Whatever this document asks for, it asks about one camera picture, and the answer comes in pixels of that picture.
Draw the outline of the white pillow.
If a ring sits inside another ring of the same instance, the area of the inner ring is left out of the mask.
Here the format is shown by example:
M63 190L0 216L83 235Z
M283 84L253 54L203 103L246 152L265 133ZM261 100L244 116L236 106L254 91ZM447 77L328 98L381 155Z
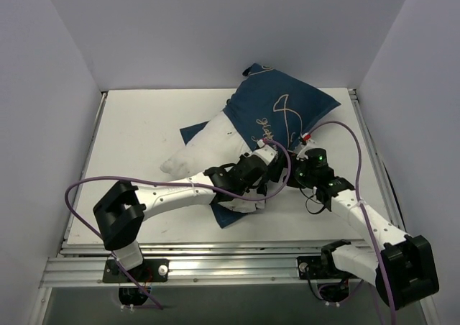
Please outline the white pillow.
M191 177L211 167L237 163L252 150L230 119L219 112L209 122L180 129L185 144L174 152L160 169L174 179Z

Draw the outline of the blue embroidered pillowcase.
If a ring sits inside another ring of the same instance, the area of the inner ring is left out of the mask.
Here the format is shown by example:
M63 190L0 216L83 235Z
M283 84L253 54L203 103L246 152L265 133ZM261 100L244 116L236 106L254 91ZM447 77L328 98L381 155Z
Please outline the blue embroidered pillowcase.
M340 106L327 93L274 68L255 63L244 77L221 111L251 150L264 138L291 150L301 134Z

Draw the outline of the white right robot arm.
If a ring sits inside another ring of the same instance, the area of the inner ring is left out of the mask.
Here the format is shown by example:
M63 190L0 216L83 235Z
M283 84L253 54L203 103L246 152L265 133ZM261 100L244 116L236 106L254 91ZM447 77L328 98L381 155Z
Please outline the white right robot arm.
M313 197L346 222L373 249L365 252L341 239L321 249L323 274L353 275L377 289L387 306L399 310L439 291L429 241L394 226L360 197L358 186L335 175L326 151L313 148L290 157L288 184L312 190Z

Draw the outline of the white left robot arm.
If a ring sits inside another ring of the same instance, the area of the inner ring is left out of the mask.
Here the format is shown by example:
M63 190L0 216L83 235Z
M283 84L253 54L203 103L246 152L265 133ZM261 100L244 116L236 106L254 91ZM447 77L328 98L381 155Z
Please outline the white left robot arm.
M104 248L120 263L119 273L128 281L144 275L144 258L137 242L144 221L187 206L233 205L263 186L276 160L277 153L265 147L242 155L236 164L212 167L164 186L116 182L93 207L93 214Z

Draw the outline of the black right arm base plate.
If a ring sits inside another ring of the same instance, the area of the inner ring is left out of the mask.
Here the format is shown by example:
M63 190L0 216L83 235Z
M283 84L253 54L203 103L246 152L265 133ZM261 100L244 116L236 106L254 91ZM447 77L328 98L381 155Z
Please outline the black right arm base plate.
M301 280L307 280L308 278L311 280L357 279L357 276L344 271L329 270L323 265L320 255L298 256L296 262L298 277Z

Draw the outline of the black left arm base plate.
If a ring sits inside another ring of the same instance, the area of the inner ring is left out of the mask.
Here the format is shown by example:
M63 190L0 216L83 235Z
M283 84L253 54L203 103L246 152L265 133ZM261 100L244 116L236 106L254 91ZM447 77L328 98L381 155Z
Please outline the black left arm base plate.
M144 259L138 267L129 270L129 274L138 283L164 283L168 280L169 263L167 259ZM131 280L121 271L115 259L108 259L103 269L104 283L130 283Z

